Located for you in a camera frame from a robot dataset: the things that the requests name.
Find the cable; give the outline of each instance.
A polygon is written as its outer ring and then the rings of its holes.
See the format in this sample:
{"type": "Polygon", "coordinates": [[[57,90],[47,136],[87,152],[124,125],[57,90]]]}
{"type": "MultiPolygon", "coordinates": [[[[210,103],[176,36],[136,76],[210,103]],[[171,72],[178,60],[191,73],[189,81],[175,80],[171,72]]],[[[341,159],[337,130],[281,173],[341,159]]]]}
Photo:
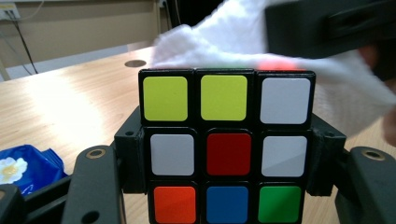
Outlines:
{"type": "Polygon", "coordinates": [[[32,75],[32,73],[29,71],[29,69],[27,69],[27,67],[24,65],[23,59],[21,57],[21,55],[15,50],[15,48],[12,46],[11,43],[9,43],[7,37],[3,34],[3,32],[0,31],[0,36],[6,41],[6,44],[11,48],[11,50],[15,53],[18,61],[20,62],[20,64],[22,65],[22,67],[24,68],[24,70],[26,70],[26,72],[29,75],[32,75]]]}
{"type": "Polygon", "coordinates": [[[29,57],[30,64],[33,66],[33,69],[35,70],[35,73],[38,74],[37,69],[35,69],[35,64],[33,63],[32,56],[30,55],[29,48],[27,47],[26,42],[25,42],[25,40],[23,38],[23,35],[21,33],[21,29],[20,29],[20,26],[18,24],[18,20],[16,20],[16,18],[15,18],[14,12],[13,11],[6,11],[6,13],[12,19],[11,22],[14,24],[15,28],[17,29],[18,33],[20,34],[20,38],[21,38],[22,44],[23,44],[23,46],[24,46],[24,48],[26,50],[27,56],[29,57]]]}
{"type": "Polygon", "coordinates": [[[17,19],[17,18],[15,18],[15,19],[9,18],[9,20],[7,20],[7,21],[25,21],[25,20],[32,19],[32,18],[38,13],[38,11],[43,7],[44,2],[45,2],[45,1],[42,1],[42,2],[40,3],[40,5],[38,5],[37,9],[35,10],[34,13],[32,13],[32,15],[27,16],[27,17],[23,17],[23,18],[19,18],[19,19],[17,19]]]}
{"type": "Polygon", "coordinates": [[[169,12],[169,6],[168,4],[166,4],[166,2],[163,3],[163,6],[165,7],[165,11],[166,11],[166,24],[168,26],[168,30],[172,29],[172,25],[171,25],[171,13],[169,12]]]}
{"type": "Polygon", "coordinates": [[[178,2],[177,0],[175,0],[175,7],[176,7],[176,15],[177,15],[177,19],[178,19],[178,24],[181,24],[181,20],[180,20],[180,14],[178,13],[178,2]]]}

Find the black cable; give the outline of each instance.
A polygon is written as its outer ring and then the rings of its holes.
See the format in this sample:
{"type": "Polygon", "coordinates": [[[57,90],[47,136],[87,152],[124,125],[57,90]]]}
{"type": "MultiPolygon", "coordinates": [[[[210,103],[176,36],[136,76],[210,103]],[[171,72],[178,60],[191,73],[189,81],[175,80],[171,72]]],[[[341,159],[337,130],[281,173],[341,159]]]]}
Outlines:
{"type": "Polygon", "coordinates": [[[18,61],[20,61],[23,69],[29,74],[32,75],[32,73],[29,71],[29,69],[27,69],[27,67],[24,65],[23,59],[21,57],[21,55],[15,50],[15,48],[12,46],[11,43],[8,42],[7,37],[0,31],[0,37],[2,37],[4,39],[4,41],[6,41],[6,44],[9,46],[9,48],[14,52],[16,58],[18,59],[18,61]]]}
{"type": "Polygon", "coordinates": [[[32,56],[30,54],[30,50],[27,47],[26,42],[25,42],[25,40],[23,38],[20,26],[18,24],[18,20],[15,17],[14,12],[13,11],[10,11],[10,12],[6,11],[6,13],[9,16],[9,18],[11,19],[12,24],[14,24],[15,28],[17,29],[18,33],[20,34],[20,38],[21,38],[22,44],[23,44],[23,46],[24,46],[24,48],[26,50],[27,56],[29,57],[30,64],[33,66],[33,69],[35,70],[35,73],[38,74],[37,69],[35,69],[35,64],[33,63],[32,56]]]}
{"type": "Polygon", "coordinates": [[[170,17],[171,17],[171,14],[169,13],[169,6],[166,4],[166,2],[164,2],[163,3],[163,6],[165,7],[165,12],[166,12],[166,24],[167,24],[167,26],[168,26],[168,30],[170,30],[170,29],[172,29],[173,27],[172,27],[172,25],[170,24],[171,22],[170,22],[170,17]]]}
{"type": "Polygon", "coordinates": [[[179,2],[176,0],[167,1],[172,27],[177,27],[181,25],[180,17],[178,16],[178,6],[177,6],[178,4],[179,2]]]}

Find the orange sticker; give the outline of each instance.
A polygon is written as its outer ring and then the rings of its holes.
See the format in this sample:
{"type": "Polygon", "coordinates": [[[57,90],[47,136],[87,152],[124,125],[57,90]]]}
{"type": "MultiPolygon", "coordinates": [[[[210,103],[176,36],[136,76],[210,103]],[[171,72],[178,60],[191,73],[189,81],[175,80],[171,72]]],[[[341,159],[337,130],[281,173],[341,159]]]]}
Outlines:
{"type": "Polygon", "coordinates": [[[194,223],[193,187],[158,187],[154,190],[155,220],[158,223],[194,223]]]}

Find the floor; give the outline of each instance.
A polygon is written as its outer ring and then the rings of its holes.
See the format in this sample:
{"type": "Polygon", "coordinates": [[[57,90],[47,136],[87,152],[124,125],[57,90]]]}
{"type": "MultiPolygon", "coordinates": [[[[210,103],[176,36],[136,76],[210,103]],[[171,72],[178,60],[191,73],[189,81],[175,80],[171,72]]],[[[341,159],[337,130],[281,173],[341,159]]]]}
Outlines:
{"type": "MultiPolygon", "coordinates": [[[[109,49],[99,49],[96,51],[91,51],[87,53],[81,53],[77,55],[52,59],[44,62],[35,63],[35,68],[39,73],[48,72],[51,70],[63,68],[66,66],[86,63],[93,60],[109,57],[116,54],[126,53],[131,50],[142,49],[152,45],[151,41],[142,41],[138,43],[133,43],[129,45],[117,46],[109,49]]],[[[34,74],[33,66],[30,64],[26,64],[25,67],[34,74]]],[[[7,72],[11,79],[16,79],[20,77],[28,77],[30,74],[23,68],[22,65],[9,67],[7,68],[7,72]]],[[[0,82],[3,82],[3,77],[0,76],[0,82]]]]}

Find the blue sticker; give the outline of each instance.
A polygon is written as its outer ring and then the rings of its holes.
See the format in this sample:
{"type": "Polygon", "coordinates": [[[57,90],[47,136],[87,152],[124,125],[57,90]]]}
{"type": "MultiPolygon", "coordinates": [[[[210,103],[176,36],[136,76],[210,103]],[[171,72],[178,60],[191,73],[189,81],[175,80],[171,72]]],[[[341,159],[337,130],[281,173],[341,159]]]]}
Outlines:
{"type": "Polygon", "coordinates": [[[246,223],[248,189],[242,186],[208,188],[206,220],[208,223],[246,223]]]}

